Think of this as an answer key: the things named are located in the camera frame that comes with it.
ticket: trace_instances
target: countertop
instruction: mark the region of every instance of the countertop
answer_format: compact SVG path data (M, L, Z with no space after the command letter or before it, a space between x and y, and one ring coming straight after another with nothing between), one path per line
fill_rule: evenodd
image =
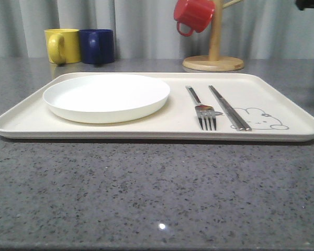
M0 58L0 115L61 74L89 71L189 70L182 60ZM314 60L248 60L235 73L314 116ZM314 250L314 140L0 136L0 249Z

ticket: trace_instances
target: tray rim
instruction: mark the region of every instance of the tray rim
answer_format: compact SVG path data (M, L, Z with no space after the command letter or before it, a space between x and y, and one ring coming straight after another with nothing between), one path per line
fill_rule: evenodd
M305 113L307 116L309 116L314 121L314 116L312 116L307 111L303 110L301 107L299 107L296 103L291 101L289 98L287 98L285 95L280 93L278 90L276 90L273 86L268 84L266 81L261 79L260 77L252 74L246 74L246 73L180 73L180 72L72 72L72 73L65 73L62 74L56 78L54 78L52 81L48 82L38 90L36 90L34 93L30 94L20 102L18 102L16 105L12 106L10 109L8 109L6 112L0 115L0 121L6 119L6 116L10 115L11 112L13 112L15 109L19 108L21 105L23 105L25 102L29 101L30 99L35 99L39 93L44 92L47 88L50 86L59 83L60 81L66 80L66 77L71 77L74 75L77 75L76 77L84 77L88 75L98 75L98 74L137 74L137 75L147 75L152 76L156 75L156 77L177 77L177 76L186 76L186 77L193 77L193 76L223 76L226 77L236 77L236 76L242 76L246 78L252 78L256 79L257 81L264 82L265 88L270 89L271 92L275 92L275 94L281 96L284 98L285 101L287 101L290 105L293 105L295 108L299 109L303 113ZM203 135L205 135L206 132L163 132L164 136L157 136L156 134L159 134L158 132L148 131L148 132L140 132L140 131L130 131L130 132L106 132L107 135L100 135L105 133L105 131L99 131L99 132L66 132L66 135L63 135L63 132L43 132L40 136L40 132L33 132L33 131L14 131L14 130L6 130L4 128L0 127L0 136L3 136L5 138L9 139L133 139L133 140L139 140L139 139L154 139L154 140L207 140L207 141L262 141L262 142L305 142L309 140L314 139L314 132L313 133L304 133L304 134L297 134L297 133L290 133L290 134L271 134L270 139L263 139L259 136L256 137L257 134L249 134L244 132L235 132L233 133L233 139L226 138L223 134L215 135L214 138L205 138Z

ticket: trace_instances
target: tray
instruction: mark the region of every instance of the tray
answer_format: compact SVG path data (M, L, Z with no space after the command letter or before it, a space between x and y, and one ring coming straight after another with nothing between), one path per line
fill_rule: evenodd
M239 73L124 73L159 78L169 84L169 98L159 111L137 120L87 124L53 114L43 92L58 82L94 74L61 75L0 116L0 135L13 139L172 139L230 141L308 141L314 139L314 117L268 83ZM185 86L191 85L204 104L222 111L208 89L214 87L253 128L239 132L227 116L217 116L216 131L200 129L194 103Z

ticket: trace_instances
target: fork handle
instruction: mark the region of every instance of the fork handle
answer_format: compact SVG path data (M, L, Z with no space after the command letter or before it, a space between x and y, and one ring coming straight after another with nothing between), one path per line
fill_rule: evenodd
M195 91L193 90L193 88L191 86L186 86L186 89L189 91L189 93L191 94L191 96L193 97L196 105L202 105L201 101L198 97L198 95L195 93Z

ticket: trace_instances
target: blue mug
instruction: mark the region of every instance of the blue mug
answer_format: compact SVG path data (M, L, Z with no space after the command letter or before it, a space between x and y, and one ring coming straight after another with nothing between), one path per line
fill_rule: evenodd
M85 64L108 64L115 61L113 31L79 30L81 61Z

